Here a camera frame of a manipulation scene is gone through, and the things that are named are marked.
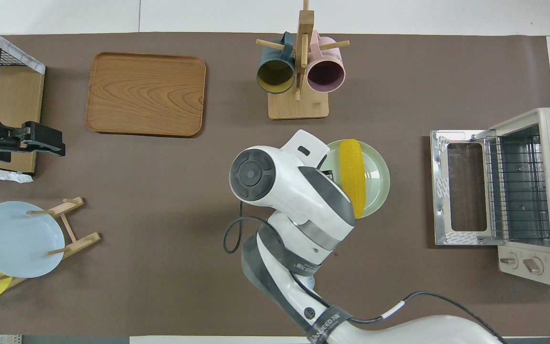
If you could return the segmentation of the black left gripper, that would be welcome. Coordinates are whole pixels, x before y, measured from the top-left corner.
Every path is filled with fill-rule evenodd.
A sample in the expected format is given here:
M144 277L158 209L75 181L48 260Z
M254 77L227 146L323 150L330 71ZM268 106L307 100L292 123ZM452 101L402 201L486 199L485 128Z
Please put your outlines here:
M26 145L26 152L48 152L60 157L65 156L65 144L62 133L52 127L37 122L25 122L22 125L21 142Z

